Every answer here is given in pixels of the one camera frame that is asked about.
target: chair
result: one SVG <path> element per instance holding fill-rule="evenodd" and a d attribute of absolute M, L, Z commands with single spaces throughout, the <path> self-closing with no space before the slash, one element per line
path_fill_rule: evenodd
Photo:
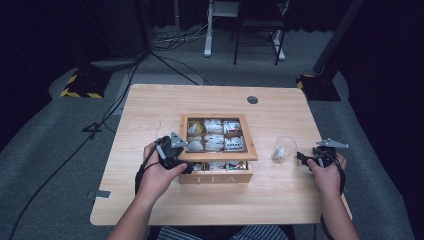
<path fill-rule="evenodd" d="M 234 53 L 234 65 L 237 64 L 237 55 L 239 46 L 270 46 L 270 44 L 263 43 L 246 43 L 240 42 L 241 31 L 254 31 L 254 32 L 272 32 L 268 41 L 274 47 L 278 47 L 275 65 L 279 60 L 281 47 L 285 34 L 284 18 L 280 10 L 280 6 L 276 1 L 270 0 L 242 0 L 239 4 L 239 9 L 236 18 L 236 49 Z M 275 36 L 276 31 L 281 31 L 280 44 L 275 45 L 272 38 Z"/>

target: black cable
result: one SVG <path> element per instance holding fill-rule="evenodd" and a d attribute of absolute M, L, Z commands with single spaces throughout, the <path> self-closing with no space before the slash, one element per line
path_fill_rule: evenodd
<path fill-rule="evenodd" d="M 138 66 L 140 65 L 142 61 L 140 60 L 136 67 L 134 68 L 131 78 L 128 81 L 128 85 L 127 88 L 125 89 L 125 91 L 127 91 L 129 89 L 129 85 L 131 84 L 132 78 L 134 76 L 135 70 L 138 68 Z M 88 142 L 88 140 L 91 139 L 91 137 L 97 132 L 97 130 L 106 122 L 106 120 L 113 114 L 113 112 L 118 108 L 119 104 L 117 104 L 115 106 L 115 108 L 110 111 L 110 113 L 106 116 L 103 115 L 103 120 L 100 124 L 96 125 L 95 129 L 93 130 L 93 132 L 90 133 L 90 135 L 78 146 L 78 148 L 43 182 L 43 184 L 34 192 L 34 194 L 31 196 L 31 198 L 28 200 L 28 202 L 25 204 L 24 208 L 21 210 L 18 218 L 16 219 L 12 231 L 9 235 L 9 240 L 13 239 L 13 236 L 15 235 L 16 229 L 19 225 L 19 222 L 22 219 L 22 216 L 24 215 L 25 211 L 27 210 L 27 208 L 29 207 L 29 205 L 32 203 L 32 201 L 37 197 L 38 193 L 47 185 L 47 183 L 50 182 L 50 180 L 79 152 L 79 150 L 81 150 L 81 148 Z"/>
<path fill-rule="evenodd" d="M 171 68 L 172 70 L 174 70 L 176 73 L 178 73 L 179 75 L 181 75 L 185 79 L 189 80 L 190 82 L 192 82 L 195 85 L 199 85 L 197 82 L 193 81 L 191 78 L 187 77 L 186 75 L 184 75 L 183 73 L 181 73 L 180 71 L 178 71 L 177 69 L 175 69 L 174 67 L 172 67 L 171 65 L 169 65 L 169 63 L 167 63 L 165 60 L 163 60 L 160 56 L 156 55 L 153 52 L 150 52 L 150 53 L 153 56 L 155 56 L 157 59 L 159 59 L 159 61 L 163 62 L 166 66 L 168 66 L 169 68 Z"/>
<path fill-rule="evenodd" d="M 340 174 L 340 195 L 343 194 L 343 189 L 344 189 L 344 185 L 346 182 L 346 174 L 339 162 L 339 160 L 337 158 L 333 158 L 330 154 L 328 154 L 326 151 L 321 152 L 321 154 L 324 154 L 325 156 L 327 156 L 329 159 L 331 159 L 331 161 L 336 164 L 337 169 L 339 170 L 339 174 Z M 331 233 L 328 231 L 328 228 L 325 224 L 324 221 L 324 216 L 323 214 L 321 214 L 320 217 L 320 222 L 321 222 L 321 226 L 322 226 L 322 230 L 325 234 L 325 236 L 328 238 L 328 240 L 334 240 L 333 236 L 331 235 Z"/>
<path fill-rule="evenodd" d="M 116 131 L 112 130 L 111 128 L 109 128 L 109 126 L 106 124 L 107 119 L 109 119 L 109 117 L 116 111 L 116 109 L 118 109 L 119 105 L 122 103 L 122 101 L 125 98 L 125 95 L 127 94 L 129 88 L 131 87 L 131 83 L 132 83 L 132 79 L 135 73 L 135 70 L 138 68 L 138 66 L 140 65 L 142 59 L 140 59 L 140 61 L 138 62 L 137 66 L 135 67 L 135 69 L 133 70 L 132 75 L 130 76 L 130 72 L 131 72 L 131 68 L 128 70 L 127 75 L 128 75 L 128 83 L 127 86 L 125 87 L 124 91 L 122 92 L 122 94 L 115 100 L 115 102 L 113 102 L 113 104 L 106 110 L 105 114 L 103 115 L 103 122 L 104 125 L 106 126 L 107 129 L 109 129 L 111 132 L 116 133 Z"/>
<path fill-rule="evenodd" d="M 100 39 L 105 44 L 105 46 L 107 48 L 109 48 L 110 51 L 112 51 L 113 53 L 117 54 L 118 56 L 121 56 L 121 57 L 124 57 L 124 58 L 134 58 L 133 62 L 130 62 L 130 63 L 117 64 L 117 65 L 113 65 L 113 66 L 96 66 L 96 65 L 91 64 L 91 65 L 93 65 L 93 67 L 95 67 L 95 68 L 97 68 L 97 69 L 99 69 L 101 71 L 111 71 L 111 72 L 124 70 L 124 69 L 131 68 L 131 67 L 137 65 L 138 61 L 140 61 L 140 59 L 144 58 L 146 56 L 146 54 L 149 52 L 148 50 L 143 50 L 139 54 L 136 54 L 136 55 L 126 55 L 126 54 L 123 54 L 123 53 L 121 53 L 119 51 L 116 51 L 109 44 L 109 42 L 106 41 L 106 39 L 103 37 L 103 35 L 100 33 L 99 28 L 96 26 L 93 18 L 91 18 L 90 14 L 88 13 L 87 8 L 82 3 L 82 1 L 81 0 L 78 0 L 78 2 L 81 5 L 82 9 L 84 10 L 84 13 L 86 14 L 86 16 L 88 17 L 88 19 L 90 20 L 90 23 L 93 26 L 93 28 L 95 29 L 97 35 L 100 37 Z"/>
<path fill-rule="evenodd" d="M 154 166 L 154 165 L 156 165 L 156 164 L 158 164 L 158 163 L 160 163 L 160 162 L 155 162 L 155 163 L 150 164 L 149 166 L 147 166 L 147 167 L 144 169 L 144 171 L 146 171 L 146 170 L 147 170 L 147 169 L 149 169 L 151 166 Z"/>
<path fill-rule="evenodd" d="M 125 55 L 119 51 L 116 51 L 110 44 L 108 41 L 106 41 L 106 39 L 103 37 L 103 35 L 100 33 L 99 28 L 96 26 L 93 18 L 90 16 L 90 14 L 88 13 L 87 8 L 85 7 L 85 5 L 81 2 L 81 0 L 78 0 L 79 4 L 81 5 L 82 9 L 84 10 L 84 13 L 87 15 L 88 19 L 90 20 L 91 25 L 94 27 L 94 30 L 96 30 L 97 35 L 100 37 L 100 39 L 103 41 L 103 43 L 115 54 L 121 56 L 121 57 L 130 57 L 130 58 L 138 58 L 140 56 L 143 55 L 143 52 L 140 52 L 137 55 Z"/>
<path fill-rule="evenodd" d="M 192 31 L 186 31 L 186 33 L 182 36 L 178 36 L 178 34 L 181 31 L 167 31 L 167 32 L 156 32 L 153 34 L 153 39 L 152 42 L 154 44 L 160 44 L 160 43 L 166 43 L 166 42 L 170 42 L 172 40 L 176 40 L 178 38 L 199 38 L 199 37 L 194 37 L 195 35 L 197 35 L 198 33 L 202 33 L 203 31 L 201 31 L 201 29 L 198 30 L 192 30 Z"/>
<path fill-rule="evenodd" d="M 192 67 L 188 66 L 187 64 L 185 64 L 185 63 L 183 63 L 183 62 L 180 62 L 180 61 L 175 60 L 175 59 L 172 59 L 172 58 L 167 58 L 167 57 L 159 56 L 159 55 L 156 55 L 155 57 L 160 57 L 160 58 L 162 58 L 162 59 L 171 60 L 171 61 L 174 61 L 174 62 L 176 62 L 176 63 L 182 64 L 182 65 L 186 66 L 188 69 L 190 69 L 190 70 L 192 70 L 193 72 L 195 72 L 195 73 L 196 73 L 196 74 L 197 74 L 200 78 L 202 78 L 202 79 L 203 79 L 203 81 L 205 81 L 208 85 L 212 85 L 212 84 L 210 84 L 210 83 L 208 82 L 208 80 L 206 80 L 206 79 L 205 79 L 202 75 L 200 75 L 200 73 L 199 73 L 199 72 L 197 72 L 195 69 L 193 69 Z"/>
<path fill-rule="evenodd" d="M 169 38 L 165 38 L 165 39 L 160 39 L 160 40 L 157 40 L 157 41 L 153 41 L 154 43 L 156 42 L 155 43 L 156 45 L 154 45 L 152 47 L 152 49 L 153 50 L 156 50 L 156 51 L 175 50 L 175 49 L 177 49 L 178 47 L 182 46 L 185 43 L 195 42 L 195 41 L 199 40 L 200 38 L 206 37 L 206 35 L 203 35 L 202 36 L 202 34 L 207 31 L 207 26 L 208 25 L 204 25 L 200 29 L 193 30 L 190 33 L 188 33 L 188 30 L 186 30 L 185 34 L 182 35 L 182 36 L 178 36 L 178 34 L 181 32 L 181 31 L 179 31 L 179 32 L 177 32 L 177 34 L 174 35 L 174 37 L 169 37 Z M 166 42 L 169 43 L 167 47 L 158 46 L 158 44 L 160 44 L 160 43 L 166 43 Z"/>
<path fill-rule="evenodd" d="M 155 141 L 155 145 L 152 147 L 152 149 L 150 149 L 149 154 L 147 154 L 147 157 L 144 159 L 143 161 L 143 169 L 146 166 L 147 161 L 149 161 L 150 157 L 152 156 L 153 152 L 155 151 L 156 147 L 159 144 L 159 139 Z"/>
<path fill-rule="evenodd" d="M 312 240 L 317 239 L 317 225 L 314 224 L 314 235 L 312 235 Z"/>

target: wooden box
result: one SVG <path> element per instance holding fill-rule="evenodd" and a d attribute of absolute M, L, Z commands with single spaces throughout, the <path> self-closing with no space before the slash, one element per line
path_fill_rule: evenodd
<path fill-rule="evenodd" d="M 180 137 L 189 144 L 179 159 L 196 163 L 181 184 L 250 181 L 258 157 L 244 114 L 182 114 Z"/>

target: person's right hand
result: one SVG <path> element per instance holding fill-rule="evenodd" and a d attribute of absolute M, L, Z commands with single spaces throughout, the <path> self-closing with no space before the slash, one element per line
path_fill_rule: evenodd
<path fill-rule="evenodd" d="M 343 155 L 336 153 L 342 169 L 344 170 L 347 160 Z M 326 197 L 340 197 L 340 173 L 335 163 L 330 164 L 326 168 L 318 166 L 312 159 L 308 159 L 308 165 L 315 174 L 315 182 Z"/>

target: person's left hand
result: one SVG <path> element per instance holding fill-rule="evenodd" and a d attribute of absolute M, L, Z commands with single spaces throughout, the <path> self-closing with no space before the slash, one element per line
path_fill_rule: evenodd
<path fill-rule="evenodd" d="M 151 143 L 144 148 L 144 159 L 154 146 L 155 144 Z M 159 162 L 159 155 L 157 150 L 155 150 L 144 168 L 147 168 L 151 164 L 155 164 L 157 162 Z M 149 167 L 143 174 L 136 198 L 142 198 L 143 201 L 150 201 L 150 203 L 154 204 L 156 200 L 168 189 L 172 180 L 181 174 L 186 168 L 187 164 L 185 163 L 170 170 L 165 169 L 160 163 Z"/>

